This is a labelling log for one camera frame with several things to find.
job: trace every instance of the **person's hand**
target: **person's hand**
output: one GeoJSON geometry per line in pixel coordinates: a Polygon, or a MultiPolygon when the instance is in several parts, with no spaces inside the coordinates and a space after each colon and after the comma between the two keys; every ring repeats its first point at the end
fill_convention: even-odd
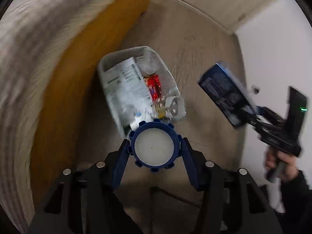
{"type": "MultiPolygon", "coordinates": [[[[272,146],[269,147],[268,151],[266,152],[266,160],[265,160],[265,168],[269,171],[272,168],[276,168],[275,164],[275,155],[274,155],[274,148],[272,146]]],[[[280,179],[282,182],[288,182],[297,177],[298,169],[296,167],[296,157],[293,155],[285,154],[281,151],[277,151],[277,157],[286,163],[285,169],[282,171],[280,175],[280,179]]]]}

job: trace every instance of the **person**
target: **person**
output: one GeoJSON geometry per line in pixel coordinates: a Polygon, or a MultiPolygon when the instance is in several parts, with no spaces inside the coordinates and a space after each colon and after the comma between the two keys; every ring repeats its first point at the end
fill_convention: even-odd
{"type": "Polygon", "coordinates": [[[297,169],[296,157],[269,147],[266,152],[265,168],[275,168],[278,157],[286,163],[280,175],[282,202],[285,213],[277,213],[284,234],[312,233],[312,190],[309,190],[302,171],[297,169]]]}

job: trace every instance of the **black handle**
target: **black handle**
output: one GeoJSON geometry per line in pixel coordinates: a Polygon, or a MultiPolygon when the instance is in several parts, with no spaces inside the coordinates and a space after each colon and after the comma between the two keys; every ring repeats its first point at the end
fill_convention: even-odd
{"type": "Polygon", "coordinates": [[[276,168],[272,168],[266,173],[266,180],[271,183],[273,183],[275,178],[284,170],[286,163],[276,157],[275,165],[277,166],[276,168]]]}

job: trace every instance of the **wooden floor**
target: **wooden floor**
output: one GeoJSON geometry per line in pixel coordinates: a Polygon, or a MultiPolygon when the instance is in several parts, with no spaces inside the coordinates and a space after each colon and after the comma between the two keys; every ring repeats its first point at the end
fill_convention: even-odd
{"type": "MultiPolygon", "coordinates": [[[[120,49],[147,45],[163,59],[175,78],[186,103],[186,118],[175,130],[187,137],[195,150],[226,169],[239,166],[244,130],[235,131],[227,119],[197,85],[200,76],[217,61],[245,84],[244,66],[237,37],[227,35],[206,18],[175,0],[152,0],[149,9],[128,33],[120,49]]],[[[80,137],[77,165],[86,168],[119,148],[122,139],[94,79],[85,125],[80,137]]],[[[116,195],[126,212],[148,233],[150,186],[200,203],[202,193],[189,184],[182,158],[171,170],[151,173],[134,165],[130,157],[116,195]]],[[[199,209],[164,194],[156,194],[153,233],[190,233],[199,209]]]]}

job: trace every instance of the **white wall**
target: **white wall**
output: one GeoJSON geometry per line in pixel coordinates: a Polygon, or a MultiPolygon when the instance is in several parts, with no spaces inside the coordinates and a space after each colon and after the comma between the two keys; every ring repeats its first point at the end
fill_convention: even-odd
{"type": "MultiPolygon", "coordinates": [[[[256,105],[286,116],[288,85],[312,99],[312,28],[295,0],[276,0],[236,32],[244,60],[247,88],[255,84],[260,93],[256,105]]],[[[302,128],[304,152],[298,168],[312,184],[312,114],[308,110],[302,128]]],[[[241,166],[258,184],[264,184],[266,145],[248,126],[241,166]]],[[[277,184],[270,185],[272,205],[278,202],[277,184]]]]}

